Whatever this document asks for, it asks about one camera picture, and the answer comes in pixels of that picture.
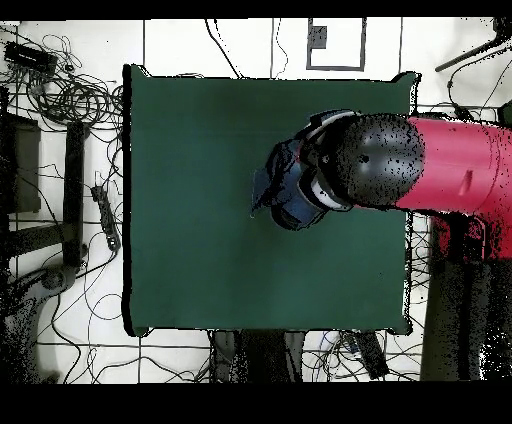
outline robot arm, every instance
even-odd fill
[[[360,207],[474,216],[488,230],[486,259],[510,259],[511,140],[490,123],[357,116],[326,131],[317,171]]]
[[[295,230],[352,206],[462,213],[485,224],[487,258],[509,259],[511,140],[510,129],[491,123],[325,112],[258,171],[253,211],[273,206],[274,218],[284,211]]]

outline floor tile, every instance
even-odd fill
[[[210,350],[144,347],[142,354],[151,358],[142,362],[142,383],[179,383],[208,367]]]

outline cable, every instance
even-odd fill
[[[286,56],[286,63],[284,64],[284,68],[282,71],[279,71],[277,73],[277,75],[275,76],[274,79],[277,79],[277,77],[282,74],[284,71],[286,71],[286,67],[288,66],[288,55],[286,54],[286,52],[284,51],[284,49],[281,47],[281,44],[279,44],[279,29],[281,28],[281,20],[283,18],[279,18],[279,24],[277,26],[277,31],[276,31],[276,44],[277,44],[277,47],[279,47],[281,49],[281,51],[283,52],[283,54]]]
[[[78,350],[78,357],[76,358],[75,362],[73,363],[73,366],[69,369],[68,373],[66,374],[66,377],[64,378],[63,384],[67,384],[67,381],[68,381],[68,378],[69,378],[71,372],[76,367],[76,365],[78,364],[78,361],[82,357],[82,350],[80,349],[79,346],[77,346],[71,340],[67,339],[62,334],[60,334],[60,332],[55,327],[55,316],[57,315],[57,311],[59,310],[59,307],[60,307],[60,293],[57,295],[57,307],[55,308],[55,311],[53,312],[50,325],[52,326],[53,331],[55,332],[55,334],[57,334],[57,336],[59,336],[62,340],[64,340],[65,342],[69,343],[70,345],[72,345],[73,347],[75,347]]]
[[[133,359],[131,361],[128,361],[128,362],[125,362],[125,363],[122,363],[122,364],[112,364],[112,365],[107,365],[105,367],[103,367],[101,369],[101,371],[98,373],[98,375],[96,375],[96,377],[94,377],[94,380],[92,382],[92,384],[95,384],[98,382],[98,379],[100,378],[101,374],[103,374],[103,372],[107,369],[110,369],[110,368],[121,368],[121,367],[126,367],[128,365],[131,365],[131,364],[135,364],[137,362],[140,362],[142,359],[145,359],[149,362],[151,362],[153,365],[155,365],[156,367],[160,368],[162,371],[166,371],[168,373],[171,373],[174,375],[173,379],[174,378],[179,378],[181,381],[183,382],[190,382],[190,383],[195,383],[196,381],[194,379],[186,379],[186,378],[183,378],[182,375],[183,374],[192,374],[193,377],[194,376],[194,373],[192,371],[182,371],[182,372],[176,372],[176,371],[173,371],[169,368],[166,368],[164,367],[163,365],[160,365],[158,362],[156,362],[154,359],[152,358],[149,358],[148,356],[141,356],[139,358],[136,358],[136,359]]]
[[[475,63],[478,63],[478,62],[480,62],[480,61],[482,61],[482,60],[484,60],[484,59],[487,59],[487,58],[488,58],[488,57],[490,57],[490,56],[494,56],[494,55],[498,55],[498,54],[505,53],[506,51],[508,51],[508,50],[510,50],[510,49],[512,49],[512,47],[511,47],[511,46],[507,46],[507,47],[502,48],[502,49],[500,49],[500,50],[497,50],[497,51],[493,51],[493,52],[491,52],[491,53],[488,53],[488,54],[486,54],[486,55],[484,55],[484,56],[480,57],[479,59],[473,60],[473,61],[471,61],[471,62],[465,63],[464,65],[459,66],[459,67],[458,67],[458,68],[457,68],[457,69],[452,73],[452,75],[451,75],[451,77],[450,77],[450,80],[448,81],[447,87],[448,87],[448,97],[450,98],[450,102],[452,103],[453,107],[455,107],[455,108],[460,108],[460,106],[459,106],[459,105],[458,105],[458,104],[453,100],[453,98],[452,98],[452,93],[451,93],[452,88],[453,88],[453,78],[455,77],[455,75],[456,75],[460,70],[464,69],[466,66],[469,66],[469,65],[473,65],[473,64],[475,64]]]
[[[46,203],[46,207],[48,208],[48,211],[50,212],[50,215],[52,216],[53,218],[53,221],[55,222],[55,231],[57,231],[59,233],[59,236],[60,236],[60,239],[61,239],[61,242],[62,244],[64,244],[64,233],[62,232],[62,228],[60,227],[59,225],[59,222],[57,221],[57,218],[55,217],[55,214],[53,213],[52,211],[52,208],[50,207],[50,204],[48,203],[48,200],[46,199],[46,196],[43,194],[43,192],[39,189],[39,187],[37,187],[36,185],[32,184],[30,181],[26,180],[25,178],[23,178],[21,175],[18,175],[20,177],[21,180],[23,180],[26,184],[30,185],[31,187],[34,187],[38,192],[39,194],[41,195],[41,197],[43,198],[44,202]]]
[[[234,74],[236,75],[237,78],[244,78],[244,76],[240,73],[238,74],[238,72],[236,71],[235,67],[233,66],[233,64],[231,63],[231,60],[229,60],[229,57],[228,55],[226,54],[226,52],[224,51],[224,49],[222,48],[222,46],[220,45],[220,43],[217,41],[217,39],[213,36],[211,30],[210,30],[210,25],[208,24],[208,19],[205,19],[204,20],[204,23],[206,25],[206,30],[208,31],[208,35],[210,36],[210,38],[215,42],[215,44],[217,44],[217,46],[219,47],[220,51],[222,52],[222,55],[224,56],[224,58],[227,60],[229,66],[231,67],[232,71],[234,72]]]
[[[494,92],[496,91],[496,89],[498,88],[498,85],[500,84],[500,81],[501,79],[503,78],[503,75],[505,75],[505,72],[507,71],[507,69],[509,68],[509,66],[512,64],[512,59],[510,59],[510,62],[508,62],[507,66],[505,66],[505,69],[503,69],[503,72],[500,74],[499,78],[498,78],[498,81],[496,81],[496,85],[494,86],[494,88],[492,89],[491,91],[491,94],[489,94],[489,97],[487,97],[487,100],[485,101],[484,105],[482,106],[482,108],[480,109],[480,113],[478,114],[480,119],[482,117],[482,111],[484,110],[485,106],[487,106],[487,102],[489,102],[489,100],[491,99],[492,95],[494,94]]]

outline black cable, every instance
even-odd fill
[[[156,362],[152,358],[149,358],[147,356],[140,356],[139,358],[133,359],[133,360],[128,361],[128,362],[124,362],[122,364],[112,364],[112,365],[107,365],[107,366],[103,367],[101,369],[101,371],[98,373],[98,375],[96,375],[96,377],[94,378],[92,384],[95,384],[96,382],[98,382],[98,379],[100,378],[101,374],[103,374],[103,372],[105,370],[110,369],[110,368],[126,367],[128,365],[135,364],[136,362],[140,362],[142,359],[145,359],[145,360],[151,362],[153,365],[155,365],[156,367],[160,368],[162,371],[166,371],[168,373],[173,374],[174,375],[173,378],[179,378],[181,381],[184,381],[184,382],[195,383],[194,379],[186,379],[186,378],[181,377],[183,374],[192,374],[192,376],[194,376],[194,373],[192,371],[176,372],[176,371],[170,370],[169,368],[166,368],[166,367],[160,365],[158,362]]]
[[[286,71],[286,67],[288,66],[288,55],[286,54],[286,52],[284,51],[284,49],[281,47],[281,44],[279,44],[279,30],[281,29],[281,21],[282,21],[283,18],[279,18],[279,24],[277,26],[277,31],[276,31],[276,44],[277,44],[277,47],[279,47],[281,49],[281,51],[283,52],[283,54],[286,56],[286,63],[284,64],[284,68],[282,71],[279,71],[277,73],[277,75],[274,77],[274,79],[277,79],[277,77],[282,74],[284,71]]]
[[[69,369],[68,373],[66,374],[66,377],[64,378],[64,382],[63,384],[67,384],[67,381],[68,381],[68,378],[71,374],[71,372],[73,371],[73,369],[76,367],[76,365],[78,364],[78,361],[80,360],[80,358],[82,357],[82,350],[80,349],[79,346],[77,346],[75,343],[73,343],[71,340],[67,339],[66,337],[64,337],[62,334],[60,334],[60,332],[57,330],[57,327],[55,327],[55,316],[57,315],[57,312],[59,310],[59,307],[60,307],[60,293],[57,295],[57,307],[55,308],[55,311],[53,312],[53,315],[52,315],[52,319],[51,319],[51,326],[53,328],[53,331],[55,332],[55,334],[57,334],[57,336],[59,336],[62,340],[64,340],[65,342],[69,343],[70,345],[72,345],[73,347],[75,347],[77,350],[78,350],[78,357],[76,358],[73,366]]]
[[[486,54],[486,55],[484,55],[484,56],[482,56],[482,57],[480,57],[480,58],[478,58],[478,59],[475,59],[475,60],[473,60],[473,61],[471,61],[471,62],[468,62],[468,63],[465,63],[464,65],[459,66],[459,67],[458,67],[458,68],[457,68],[457,69],[452,73],[452,75],[450,76],[450,80],[448,81],[447,87],[448,87],[448,97],[450,98],[450,102],[452,103],[453,107],[455,107],[456,109],[457,109],[457,108],[460,108],[460,106],[459,106],[459,105],[458,105],[458,104],[453,100],[453,98],[452,98],[453,78],[455,77],[455,75],[456,75],[459,71],[461,71],[462,69],[464,69],[466,66],[470,66],[470,65],[473,65],[473,64],[475,64],[475,63],[478,63],[478,62],[480,62],[480,61],[482,61],[482,60],[484,60],[484,59],[487,59],[487,58],[488,58],[488,57],[490,57],[490,56],[494,56],[494,55],[498,55],[498,54],[505,53],[507,50],[510,50],[510,49],[512,49],[512,47],[507,46],[507,47],[505,47],[505,48],[503,48],[503,49],[500,49],[500,50],[497,50],[497,51],[493,51],[493,52],[491,52],[491,53],[488,53],[488,54]]]
[[[59,225],[59,222],[57,221],[57,218],[55,217],[55,214],[53,213],[52,211],[52,208],[50,207],[50,204],[48,203],[48,200],[46,199],[46,196],[43,194],[43,192],[39,189],[39,187],[37,187],[35,184],[32,184],[30,181],[26,180],[25,178],[23,178],[21,175],[18,175],[20,177],[21,180],[23,180],[26,184],[30,185],[31,187],[34,187],[38,192],[39,194],[41,195],[41,197],[43,198],[44,202],[46,203],[46,207],[48,208],[48,211],[50,212],[50,215],[52,216],[53,218],[53,221],[55,222],[55,231],[57,231],[59,233],[59,236],[60,236],[60,239],[61,239],[61,242],[62,244],[64,244],[64,234],[62,232],[62,228],[61,226]]]
[[[111,256],[110,256],[110,259],[108,259],[106,262],[104,262],[103,264],[101,265],[98,265],[97,267],[94,267],[93,269],[87,271],[87,274],[90,274],[91,272],[94,272],[96,271],[97,269],[103,267],[103,266],[106,266],[108,265],[109,263],[111,263],[115,258],[117,257],[117,253],[113,253]],[[78,275],[76,277],[76,280],[80,279],[81,277],[83,277],[85,275],[85,273],[82,273],[81,275]],[[93,281],[93,283],[87,288],[87,290],[90,290],[91,287],[94,285],[94,283],[96,282],[96,280]],[[69,305],[57,318],[55,318],[55,321],[57,321],[60,317],[62,317],[62,315],[64,315],[67,311],[69,311],[78,301],[80,301],[80,299],[82,299],[83,297],[83,293],[77,298],[75,299],[75,301]],[[48,324],[45,328],[43,328],[38,334],[37,334],[37,337],[39,337],[44,331],[46,331],[48,328],[51,327],[51,324]]]
[[[222,52],[222,55],[224,56],[224,58],[227,60],[227,62],[229,63],[229,66],[231,67],[231,69],[233,70],[233,72],[235,73],[236,77],[237,78],[243,78],[244,76],[242,74],[238,74],[238,72],[236,71],[235,67],[233,66],[233,64],[231,63],[231,60],[229,60],[229,57],[228,55],[226,54],[226,52],[224,51],[224,49],[222,48],[222,46],[220,45],[220,43],[217,41],[217,39],[213,36],[211,30],[210,30],[210,25],[208,24],[208,19],[205,19],[204,20],[204,23],[206,25],[206,30],[208,31],[208,35],[210,36],[210,38],[215,42],[215,44],[217,44],[217,46],[219,47],[220,51]]]
[[[478,114],[480,119],[482,118],[482,111],[484,110],[485,106],[487,106],[487,103],[489,102],[489,100],[491,100],[491,97],[494,94],[494,92],[496,91],[496,89],[498,88],[498,85],[500,84],[500,81],[503,78],[503,75],[505,75],[505,72],[507,71],[507,69],[510,67],[511,64],[512,64],[512,59],[510,59],[510,62],[508,62],[507,66],[505,66],[505,69],[503,69],[503,72],[498,77],[498,81],[496,81],[496,85],[492,89],[491,94],[489,94],[489,97],[487,97],[487,100],[485,101],[484,105],[480,109],[480,112]]]

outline black stand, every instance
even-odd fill
[[[37,323],[50,297],[68,288],[80,268],[82,244],[84,141],[88,130],[70,123],[66,136],[62,224],[9,231],[6,206],[14,196],[18,166],[16,119],[7,112],[9,93],[0,88],[0,382],[40,383],[36,362]],[[63,264],[29,273],[9,283],[9,259],[62,243]]]
[[[444,71],[445,69],[448,69],[453,65],[462,62],[463,60],[469,59],[470,57],[486,52],[494,47],[498,47],[507,40],[510,40],[512,38],[512,19],[494,18],[493,30],[496,32],[496,37],[494,37],[493,40],[481,45],[480,47],[476,47],[473,50],[470,50],[469,52],[461,54],[460,56],[442,64],[441,66],[438,66],[436,68],[436,72]]]

